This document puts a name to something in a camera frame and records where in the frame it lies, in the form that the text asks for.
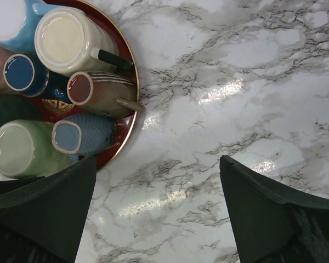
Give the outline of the grey-blue textured mug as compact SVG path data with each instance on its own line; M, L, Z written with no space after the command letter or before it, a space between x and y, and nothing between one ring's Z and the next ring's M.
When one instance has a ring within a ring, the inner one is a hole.
M117 139L117 125L112 118L93 113L78 113L54 124L52 145L71 160L101 153L112 147Z

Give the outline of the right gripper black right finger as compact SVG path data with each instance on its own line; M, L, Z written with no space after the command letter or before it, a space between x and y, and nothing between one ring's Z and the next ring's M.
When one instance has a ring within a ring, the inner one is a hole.
M226 155L220 179L241 262L329 262L329 199Z

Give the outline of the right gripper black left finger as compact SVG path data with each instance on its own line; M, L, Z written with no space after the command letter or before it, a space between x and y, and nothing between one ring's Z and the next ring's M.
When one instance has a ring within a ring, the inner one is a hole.
M85 157L48 177L0 181L0 262L74 262L96 175Z

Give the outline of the light green mug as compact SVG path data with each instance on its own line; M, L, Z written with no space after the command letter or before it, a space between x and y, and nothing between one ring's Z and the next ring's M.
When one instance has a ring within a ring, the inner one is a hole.
M0 127L0 173L23 179L50 176L71 165L68 155L52 144L54 124L15 120Z

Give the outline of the dark teal mug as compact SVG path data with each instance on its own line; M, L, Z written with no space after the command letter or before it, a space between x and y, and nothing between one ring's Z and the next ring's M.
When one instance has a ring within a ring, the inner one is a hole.
M0 94L0 127L18 119L41 121L42 117L29 99L20 95Z

